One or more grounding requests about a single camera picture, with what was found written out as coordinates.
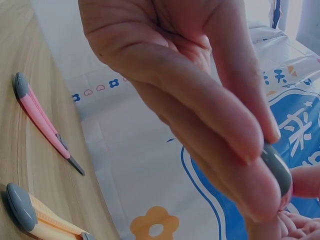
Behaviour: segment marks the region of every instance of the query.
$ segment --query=hand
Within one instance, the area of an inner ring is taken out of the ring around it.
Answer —
[[[244,3],[78,2],[96,56],[133,84],[217,189],[255,221],[270,220],[281,194],[260,154],[264,138],[274,143],[280,134]],[[211,49],[223,86],[209,75]]]
[[[301,198],[320,196],[320,166],[296,167],[291,172],[294,196]],[[266,223],[254,223],[249,218],[245,222],[249,240],[320,239],[320,218],[311,219],[283,211]]]

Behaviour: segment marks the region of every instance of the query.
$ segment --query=chinese character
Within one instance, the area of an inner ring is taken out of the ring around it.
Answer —
[[[300,114],[302,114],[303,120],[298,117],[298,115]],[[287,119],[279,125],[279,128],[293,132],[293,134],[289,137],[290,144],[294,143],[292,151],[290,153],[291,157],[293,157],[297,151],[299,144],[300,150],[303,150],[305,143],[304,140],[311,140],[311,133],[306,133],[306,131],[311,127],[312,122],[308,121],[309,116],[304,108],[300,108],[294,114],[288,114],[286,117]],[[295,122],[298,125],[298,129],[296,129],[295,126],[289,125],[290,122]]]
[[[285,79],[285,75],[283,75],[283,71],[281,69],[276,69],[274,70],[274,73],[276,74],[274,77],[278,80],[278,84],[283,81],[284,83],[287,82],[287,80]]]

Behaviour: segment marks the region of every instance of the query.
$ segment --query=finger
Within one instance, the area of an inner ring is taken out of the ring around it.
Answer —
[[[318,221],[309,221],[307,224],[302,228],[302,231],[309,235],[317,230],[320,230],[320,222]]]
[[[282,235],[283,237],[285,237],[289,233],[297,230],[295,223],[284,212],[280,212],[278,214],[278,217],[282,220],[282,222],[284,223],[284,225],[286,227],[287,234]]]
[[[294,225],[297,229],[303,228],[309,221],[312,220],[309,217],[297,215],[297,214],[292,214],[289,212],[286,213],[286,215],[288,216],[288,218],[291,219],[291,221],[294,223]]]
[[[249,166],[241,164],[226,142],[179,101],[152,85],[132,83],[147,106],[163,116],[181,140],[206,160],[248,216],[267,221],[277,213],[280,188],[260,157]]]
[[[222,180],[218,177],[215,171],[210,167],[206,160],[204,160],[194,149],[191,147],[187,140],[185,140],[177,131],[171,128],[172,133],[179,139],[182,145],[187,149],[192,159],[195,160],[196,165],[201,169],[202,173],[206,176],[209,182],[221,193],[223,193],[229,200],[239,202],[236,196],[225,186]]]
[[[126,59],[121,65],[130,66],[126,68],[129,78],[149,83],[172,95],[222,136],[246,162],[261,154],[263,134],[254,115],[189,59],[151,44],[137,44],[123,50],[122,54],[118,53],[117,58]]]
[[[267,103],[262,72],[250,40],[243,0],[224,0],[204,27],[224,87],[233,92],[254,114],[264,138],[280,138],[277,122]]]
[[[248,240],[280,240],[283,237],[283,223],[277,216],[265,223],[254,223],[248,218],[244,220]]]
[[[314,231],[313,233],[301,238],[300,240],[319,240],[320,230]]]
[[[84,8],[81,13],[84,19]],[[261,154],[264,137],[256,117],[233,93],[170,49],[169,42],[152,26],[140,19],[130,24],[122,22],[121,27],[107,22],[94,28],[86,26],[87,22],[83,20],[86,36],[103,63],[129,79],[149,83],[174,96],[222,136],[243,160],[253,161]]]
[[[320,197],[320,165],[299,166],[292,168],[290,171],[293,180],[294,196],[300,198]]]
[[[304,233],[304,231],[302,231],[301,228],[289,233],[289,237],[292,237],[295,239],[301,239],[305,236],[306,234]]]

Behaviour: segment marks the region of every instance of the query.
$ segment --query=wooden surface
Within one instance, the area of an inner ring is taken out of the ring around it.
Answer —
[[[12,75],[22,72],[42,108],[85,170],[81,176],[17,103]],[[0,239],[31,239],[6,209],[13,182],[98,240],[119,239],[94,174],[77,110],[38,26],[30,0],[0,0]]]

